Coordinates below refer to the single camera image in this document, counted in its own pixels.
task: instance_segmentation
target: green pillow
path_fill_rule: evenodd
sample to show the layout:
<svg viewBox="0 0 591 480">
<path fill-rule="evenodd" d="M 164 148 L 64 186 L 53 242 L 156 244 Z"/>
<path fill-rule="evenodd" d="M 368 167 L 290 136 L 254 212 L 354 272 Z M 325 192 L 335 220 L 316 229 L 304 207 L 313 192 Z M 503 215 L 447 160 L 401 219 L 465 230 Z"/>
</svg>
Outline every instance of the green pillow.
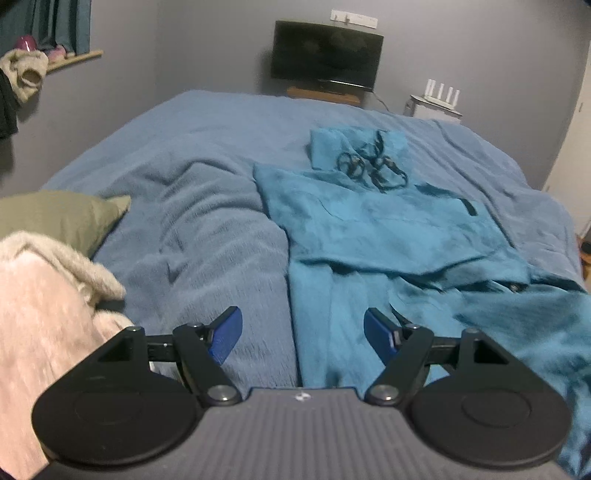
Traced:
<svg viewBox="0 0 591 480">
<path fill-rule="evenodd" d="M 65 190 L 0 199 L 0 239 L 19 230 L 42 233 L 91 257 L 129 209 L 131 197 L 103 200 Z"/>
</svg>

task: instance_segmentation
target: ribbed gray surface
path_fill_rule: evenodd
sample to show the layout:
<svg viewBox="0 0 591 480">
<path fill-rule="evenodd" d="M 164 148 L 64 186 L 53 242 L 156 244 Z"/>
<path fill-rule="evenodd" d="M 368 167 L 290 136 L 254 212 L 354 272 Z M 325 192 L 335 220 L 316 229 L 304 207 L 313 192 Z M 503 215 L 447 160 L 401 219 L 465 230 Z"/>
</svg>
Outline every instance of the ribbed gray surface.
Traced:
<svg viewBox="0 0 591 480">
<path fill-rule="evenodd" d="M 240 405 L 210 409 L 181 446 L 150 464 L 104 473 L 53 465 L 36 480 L 568 478 L 555 463 L 518 472 L 460 465 L 424 446 L 397 410 L 340 389 L 254 390 Z"/>
</svg>

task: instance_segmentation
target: wooden shelf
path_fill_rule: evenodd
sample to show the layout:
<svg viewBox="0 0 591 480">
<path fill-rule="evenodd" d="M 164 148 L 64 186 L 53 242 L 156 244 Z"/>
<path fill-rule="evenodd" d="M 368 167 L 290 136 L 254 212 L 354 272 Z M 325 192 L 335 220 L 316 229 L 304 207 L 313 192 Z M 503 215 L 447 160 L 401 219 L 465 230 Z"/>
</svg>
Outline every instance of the wooden shelf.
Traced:
<svg viewBox="0 0 591 480">
<path fill-rule="evenodd" d="M 93 50 L 88 53 L 83 53 L 82 55 L 76 55 L 74 57 L 70 57 L 69 59 L 57 61 L 55 63 L 50 63 L 47 66 L 47 73 L 55 72 L 56 70 L 62 69 L 63 67 L 67 67 L 68 65 L 74 65 L 75 63 L 78 63 L 81 61 L 95 59 L 97 57 L 102 56 L 103 53 L 104 52 L 102 50 Z"/>
<path fill-rule="evenodd" d="M 331 103 L 345 103 L 347 105 L 360 106 L 361 100 L 357 95 L 350 93 L 319 92 L 316 90 L 304 90 L 298 87 L 289 87 L 287 95 L 291 98 L 311 98 Z"/>
</svg>

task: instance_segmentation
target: round black disc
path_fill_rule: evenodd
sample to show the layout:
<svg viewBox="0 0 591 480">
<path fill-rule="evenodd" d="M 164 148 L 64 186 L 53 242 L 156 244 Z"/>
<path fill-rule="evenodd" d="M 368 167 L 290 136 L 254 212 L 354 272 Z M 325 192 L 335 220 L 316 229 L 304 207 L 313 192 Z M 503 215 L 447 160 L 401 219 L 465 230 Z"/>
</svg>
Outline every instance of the round black disc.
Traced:
<svg viewBox="0 0 591 480">
<path fill-rule="evenodd" d="M 570 430 L 570 412 L 549 388 L 516 392 L 490 386 L 454 391 L 458 379 L 424 387 L 411 404 L 412 423 L 431 447 L 484 468 L 516 469 L 554 458 Z"/>
<path fill-rule="evenodd" d="M 195 427 L 196 400 L 175 380 L 150 376 L 152 388 L 143 392 L 116 384 L 82 393 L 49 389 L 33 408 L 33 428 L 46 455 L 86 466 L 124 466 L 180 443 Z"/>
</svg>

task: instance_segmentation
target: pink vase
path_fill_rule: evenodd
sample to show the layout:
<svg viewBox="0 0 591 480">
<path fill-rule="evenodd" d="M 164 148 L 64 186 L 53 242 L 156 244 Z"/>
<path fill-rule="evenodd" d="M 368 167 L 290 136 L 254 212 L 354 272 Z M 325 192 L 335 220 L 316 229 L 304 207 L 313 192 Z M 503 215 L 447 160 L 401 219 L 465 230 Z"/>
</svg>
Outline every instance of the pink vase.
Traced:
<svg viewBox="0 0 591 480">
<path fill-rule="evenodd" d="M 18 37 L 17 42 L 14 44 L 14 48 L 35 51 L 37 49 L 37 42 L 32 35 L 23 35 L 22 37 Z"/>
</svg>

